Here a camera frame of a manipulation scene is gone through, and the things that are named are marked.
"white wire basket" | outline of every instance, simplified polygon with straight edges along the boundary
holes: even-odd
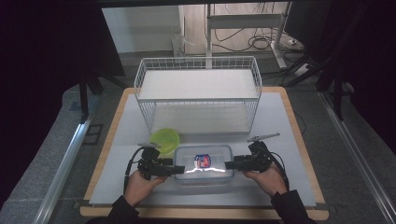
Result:
[[[249,133],[262,79],[254,57],[143,59],[134,92],[151,133]]]

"white wall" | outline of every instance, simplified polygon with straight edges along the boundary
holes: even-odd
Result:
[[[172,50],[180,33],[178,6],[102,9],[118,53]]]

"yellow-green bowl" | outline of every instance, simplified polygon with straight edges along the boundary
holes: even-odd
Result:
[[[159,144],[161,147],[158,147],[157,149],[162,154],[166,155],[172,153],[178,147],[180,140],[178,138],[178,133],[175,130],[164,128],[153,133],[150,136],[149,141]]]

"colorful label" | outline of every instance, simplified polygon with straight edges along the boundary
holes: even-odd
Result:
[[[196,155],[194,163],[196,168],[209,168],[210,167],[209,154]]]

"person's arm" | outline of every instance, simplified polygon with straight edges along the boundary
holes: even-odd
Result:
[[[297,190],[287,191],[276,165],[271,164],[263,173],[244,172],[244,175],[253,179],[271,197],[271,204],[285,224],[316,223],[306,213]]]
[[[134,209],[140,202],[145,200],[152,190],[163,183],[167,176],[156,177],[147,180],[140,171],[135,171],[129,177],[128,187],[124,195],[114,203],[107,217],[93,218],[87,224],[133,224],[137,223],[139,213]]]

